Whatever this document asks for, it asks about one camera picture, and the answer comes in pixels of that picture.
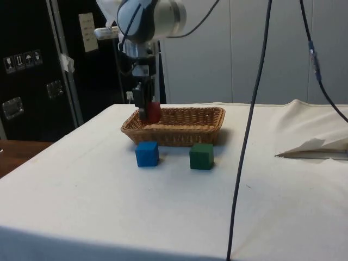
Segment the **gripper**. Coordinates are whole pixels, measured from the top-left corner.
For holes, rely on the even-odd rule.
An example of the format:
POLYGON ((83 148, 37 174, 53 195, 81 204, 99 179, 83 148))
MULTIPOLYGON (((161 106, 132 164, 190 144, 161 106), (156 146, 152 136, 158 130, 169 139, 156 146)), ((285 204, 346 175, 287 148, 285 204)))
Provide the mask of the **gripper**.
POLYGON ((132 77, 133 79, 149 78, 148 86, 139 82, 132 89, 134 104, 139 110, 140 120, 148 120, 148 104, 156 99, 155 77, 157 69, 155 56, 138 59, 119 53, 119 73, 124 77, 132 77))

